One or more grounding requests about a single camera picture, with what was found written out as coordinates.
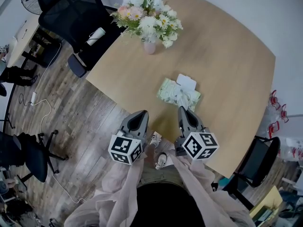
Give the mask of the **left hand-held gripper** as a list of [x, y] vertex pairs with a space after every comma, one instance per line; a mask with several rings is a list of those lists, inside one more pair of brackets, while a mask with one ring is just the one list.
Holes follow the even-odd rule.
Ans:
[[132, 165], [140, 157], [146, 145], [148, 122], [149, 113], [146, 110], [132, 113], [122, 121], [108, 146], [112, 160]]

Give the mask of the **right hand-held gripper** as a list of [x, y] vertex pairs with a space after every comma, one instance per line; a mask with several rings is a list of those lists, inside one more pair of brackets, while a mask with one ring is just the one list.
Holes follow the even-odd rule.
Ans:
[[201, 119], [189, 108], [178, 109], [178, 125], [182, 136], [175, 141], [176, 156], [188, 156], [192, 160], [208, 160], [218, 149], [219, 143], [215, 135], [203, 130]]

